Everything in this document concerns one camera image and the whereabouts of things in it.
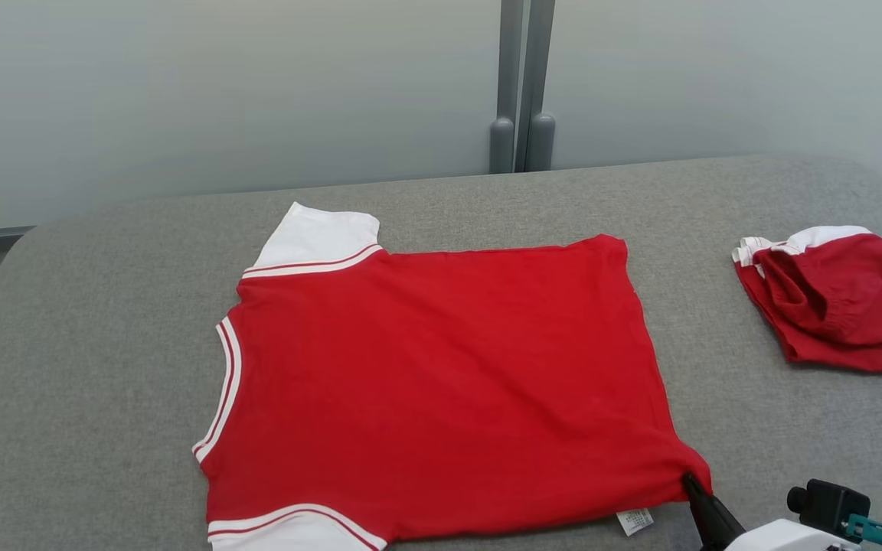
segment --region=gray wall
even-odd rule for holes
[[[481,174],[499,0],[0,0],[0,227]]]
[[[882,0],[560,0],[544,106],[554,168],[797,151],[882,174]]]

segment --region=gray fabric surface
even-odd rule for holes
[[[746,527],[792,517],[808,478],[882,520],[882,376],[786,365],[730,249],[816,224],[882,235],[882,180],[846,161],[744,157],[201,196],[38,227],[0,268],[0,548],[206,547],[189,451],[220,396],[214,324],[293,200],[381,219],[390,251],[525,247],[608,233],[629,272],[676,429]],[[398,550],[682,549],[689,510]]]

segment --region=red stripe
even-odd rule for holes
[[[214,531],[210,532],[209,536],[216,536],[217,534],[222,534],[222,533],[249,533],[249,531],[262,529],[263,527],[270,526],[270,524],[274,524],[276,522],[279,522],[279,520],[285,519],[285,517],[289,517],[289,516],[295,515],[297,513],[318,513],[319,515],[322,515],[323,517],[329,517],[329,519],[333,519],[333,520],[335,520],[336,523],[339,523],[339,526],[344,527],[344,529],[346,529],[348,531],[348,533],[353,534],[353,537],[356,538],[356,540],[360,540],[361,542],[363,542],[363,544],[366,547],[370,548],[372,551],[379,551],[378,547],[376,547],[374,544],[368,542],[367,540],[364,540],[364,538],[362,536],[360,536],[360,534],[357,534],[356,531],[354,531],[349,526],[347,526],[346,523],[343,523],[342,520],[336,519],[336,517],[329,515],[329,513],[322,512],[322,510],[315,510],[315,509],[291,510],[291,512],[284,513],[284,515],[281,515],[280,517],[277,517],[276,519],[268,520],[266,523],[260,524],[260,526],[258,526],[258,527],[250,527],[249,529],[242,529],[242,530],[214,530]]]
[[[227,342],[227,349],[228,351],[230,351],[230,363],[227,364],[227,391],[224,392],[224,401],[220,404],[220,411],[217,412],[217,418],[213,421],[213,428],[210,429],[210,435],[206,438],[206,442],[203,442],[196,447],[195,452],[203,449],[203,447],[206,446],[207,443],[210,443],[211,440],[213,440],[213,436],[216,435],[217,427],[220,426],[220,419],[224,416],[224,409],[227,408],[227,397],[230,396],[230,387],[232,384],[234,384],[234,346],[230,344],[230,335],[227,334],[227,327],[225,327],[223,322],[221,322],[217,326],[220,328],[220,332],[224,334],[224,341]]]
[[[249,269],[245,269],[245,270],[244,270],[244,273],[250,273],[250,272],[262,272],[262,271],[265,271],[265,269],[299,268],[299,266],[328,266],[329,264],[339,264],[340,262],[347,262],[347,261],[353,260],[353,258],[356,258],[356,257],[360,256],[360,255],[363,254],[364,252],[367,252],[368,250],[370,250],[370,248],[372,248],[372,247],[376,247],[376,246],[377,246],[376,243],[374,243],[374,244],[372,244],[372,245],[367,245],[367,247],[365,247],[362,251],[360,251],[360,252],[354,254],[353,256],[351,256],[351,257],[349,257],[349,258],[344,258],[344,259],[342,259],[342,260],[336,260],[336,261],[332,261],[332,262],[302,262],[302,264],[283,264],[283,265],[280,265],[280,266],[264,266],[263,268],[249,268]]]

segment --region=clothing label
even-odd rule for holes
[[[637,533],[638,530],[647,527],[654,520],[652,520],[652,514],[648,512],[648,509],[632,509],[619,513],[619,522],[622,523],[626,536],[631,536],[631,534]]]

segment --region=folded red shirt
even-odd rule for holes
[[[882,372],[882,239],[865,227],[809,227],[787,241],[745,237],[737,275],[789,362]]]

